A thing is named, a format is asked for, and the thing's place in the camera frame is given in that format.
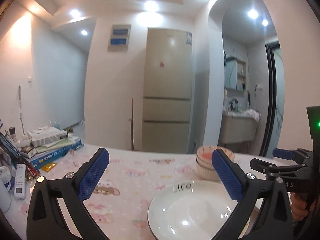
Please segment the person's right hand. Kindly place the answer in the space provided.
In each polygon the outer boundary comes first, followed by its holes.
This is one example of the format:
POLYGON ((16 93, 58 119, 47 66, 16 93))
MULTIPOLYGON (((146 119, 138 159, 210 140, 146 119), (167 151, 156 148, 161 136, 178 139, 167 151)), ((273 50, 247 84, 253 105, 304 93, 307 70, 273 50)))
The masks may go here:
POLYGON ((290 193, 290 200, 292 218, 294 221, 301 221, 306 218, 309 212, 312 212, 314 210, 316 204, 316 202, 313 202, 313 204, 308 209, 306 201, 302 200, 296 193, 290 193))

